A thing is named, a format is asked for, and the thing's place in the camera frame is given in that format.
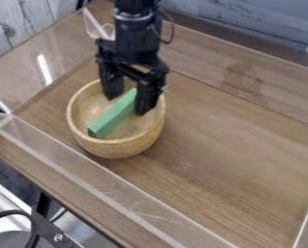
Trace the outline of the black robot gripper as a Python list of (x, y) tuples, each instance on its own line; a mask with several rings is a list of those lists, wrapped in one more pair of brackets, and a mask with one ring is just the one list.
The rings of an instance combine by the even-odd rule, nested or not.
[(113, 100), (125, 92), (123, 78), (138, 82), (135, 113), (146, 115), (157, 107), (170, 68), (159, 58), (162, 19), (118, 19), (115, 40), (98, 41), (101, 78), (106, 97)]

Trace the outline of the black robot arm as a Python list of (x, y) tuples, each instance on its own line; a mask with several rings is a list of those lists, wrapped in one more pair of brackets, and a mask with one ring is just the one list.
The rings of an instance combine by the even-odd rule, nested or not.
[(114, 0), (115, 39), (99, 38), (99, 75), (106, 97), (125, 92), (125, 79), (137, 82), (135, 113), (146, 115), (157, 107), (170, 72), (158, 56), (162, 16), (161, 0)]

